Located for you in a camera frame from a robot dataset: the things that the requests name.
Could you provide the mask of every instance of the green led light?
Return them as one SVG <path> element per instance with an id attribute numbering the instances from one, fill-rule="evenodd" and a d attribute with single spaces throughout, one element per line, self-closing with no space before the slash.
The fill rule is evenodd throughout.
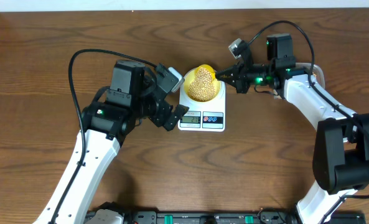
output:
<path id="1" fill-rule="evenodd" d="M 261 82 L 263 82 L 263 78 L 260 78 L 260 77 L 259 77 L 259 78 L 256 78 L 256 79 L 255 79 L 255 83 L 256 83 L 256 84 L 259 84 L 259 83 L 261 83 Z"/>

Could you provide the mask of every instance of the white scale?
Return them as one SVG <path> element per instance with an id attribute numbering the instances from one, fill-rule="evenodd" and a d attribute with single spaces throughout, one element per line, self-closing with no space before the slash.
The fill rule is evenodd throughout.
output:
<path id="1" fill-rule="evenodd" d="M 189 111 L 179 121 L 179 129 L 183 131 L 224 131 L 226 127 L 226 86 L 217 81 L 218 93 L 207 102 L 191 99 L 186 91 L 195 78 L 195 69 L 185 75 L 185 82 L 180 87 L 180 104 L 188 106 Z"/>

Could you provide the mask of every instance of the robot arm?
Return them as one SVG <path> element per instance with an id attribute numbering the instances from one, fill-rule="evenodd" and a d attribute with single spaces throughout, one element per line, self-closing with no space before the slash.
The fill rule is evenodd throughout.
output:
<path id="1" fill-rule="evenodd" d="M 314 182 L 307 195 L 296 205 L 296 212 L 288 223 L 318 224 L 330 220 L 330 214 L 344 202 L 344 195 L 353 195 L 369 184 L 369 142 L 353 123 L 331 106 L 313 88 L 323 94 L 344 113 L 361 124 L 369 133 L 369 114 L 356 114 L 341 105 L 326 92 L 315 76 L 309 79 L 308 69 L 297 66 L 292 54 L 289 34 L 267 37 L 270 64 L 257 65 L 251 58 L 249 44 L 237 39 L 229 50 L 242 62 L 218 72 L 216 79 L 247 93 L 251 85 L 269 85 L 275 93 L 292 103 L 317 131 L 313 156 Z M 352 151 L 345 151 L 343 143 L 356 143 Z"/>
<path id="2" fill-rule="evenodd" d="M 90 202 L 96 192 L 98 184 L 105 170 L 119 152 L 120 144 L 116 138 L 109 140 L 106 134 L 88 130 L 86 132 L 86 157 L 83 167 L 79 170 L 67 196 L 60 208 L 56 223 L 83 223 Z M 36 224 L 48 223 L 60 200 L 63 191 L 77 167 L 82 150 L 82 135 L 77 136 L 77 143 L 73 150 L 68 166 L 55 189 L 52 198 L 35 221 Z"/>
<path id="3" fill-rule="evenodd" d="M 36 224 L 82 224 L 105 170 L 117 156 L 125 137 L 136 126 L 136 120 L 141 122 L 141 119 L 149 118 L 157 127 L 163 126 L 170 131 L 186 114 L 188 107 L 177 105 L 173 111 L 173 106 L 165 100 L 169 93 L 180 87 L 184 81 L 182 76 L 161 64 L 155 67 L 155 71 L 156 74 L 142 63 L 117 61 L 111 86 L 101 88 L 82 111 L 86 140 L 84 161 L 70 183 L 82 153 L 82 133 L 79 132 L 68 166 Z M 107 94 L 102 103 L 98 100 L 104 91 Z M 122 221 L 117 212 L 99 210 L 88 223 L 122 224 Z"/>
<path id="4" fill-rule="evenodd" d="M 329 98 L 336 105 L 341 105 L 335 98 L 333 98 L 325 89 L 323 89 L 317 82 L 314 76 L 311 77 L 315 83 L 314 86 L 319 89 L 327 98 Z M 336 120 L 345 119 L 346 117 L 335 111 L 335 108 L 330 106 L 324 99 L 321 98 L 312 88 L 310 88 L 307 74 L 297 75 L 285 81 L 284 97 L 286 101 L 292 103 L 298 108 L 301 113 L 309 120 L 314 129 L 317 129 L 319 121 L 333 118 Z M 347 114 L 355 114 L 351 109 L 341 105 L 340 107 Z"/>

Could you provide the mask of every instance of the yellow bowl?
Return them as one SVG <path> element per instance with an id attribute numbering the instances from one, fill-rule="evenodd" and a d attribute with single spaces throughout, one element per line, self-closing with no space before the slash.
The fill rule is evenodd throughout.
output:
<path id="1" fill-rule="evenodd" d="M 195 69 L 195 73 L 198 72 L 199 68 L 204 68 L 204 69 L 208 70 L 208 72 L 210 72 L 212 74 L 212 80 L 216 79 L 215 70 L 210 65 L 203 64 L 203 65 L 198 66 L 198 68 Z"/>
<path id="2" fill-rule="evenodd" d="M 196 71 L 196 69 L 198 69 L 198 68 L 195 68 L 195 69 L 193 69 L 193 70 L 191 70 L 191 71 L 189 71 L 188 72 L 188 74 L 186 74 L 186 76 L 185 76 L 185 81 L 184 81 L 184 83 L 183 83 L 183 87 L 184 87 L 184 91 L 185 91 L 185 94 L 187 94 L 187 96 L 191 99 L 191 100 L 194 100 L 194 101 L 197 101 L 197 100 L 195 100 L 195 99 L 193 99 L 193 98 L 191 98 L 191 96 L 189 95 L 189 88 L 190 88 L 190 84 L 192 83 L 192 81 L 194 81 L 195 80 L 195 71 Z M 216 78 L 214 78 L 213 80 L 212 80 L 212 83 L 213 83 L 213 85 L 215 86 L 215 96 L 213 97 L 213 99 L 219 94 L 219 91 L 220 91 L 220 82 L 216 79 Z"/>

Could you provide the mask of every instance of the wooden table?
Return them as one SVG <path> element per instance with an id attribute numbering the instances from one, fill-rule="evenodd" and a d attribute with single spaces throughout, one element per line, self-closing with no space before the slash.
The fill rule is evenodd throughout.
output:
<path id="1" fill-rule="evenodd" d="M 115 50 L 185 74 L 207 63 L 235 63 L 227 46 L 250 40 L 272 21 L 299 24 L 315 49 L 328 91 L 358 113 L 369 113 L 369 9 L 2 13 L 0 16 L 0 223 L 33 222 L 49 201 L 78 133 L 67 68 L 84 48 Z M 267 34 L 290 32 L 294 54 L 310 61 L 303 37 L 273 27 L 252 45 L 266 62 Z M 117 58 L 84 54 L 73 78 L 80 105 L 110 84 Z M 168 99 L 179 101 L 178 94 Z M 291 104 L 227 89 L 223 133 L 166 132 L 145 121 L 127 138 L 91 207 L 215 211 L 291 208 L 314 181 L 315 131 Z M 360 194 L 369 194 L 369 186 Z M 348 200 L 362 210 L 369 200 Z"/>

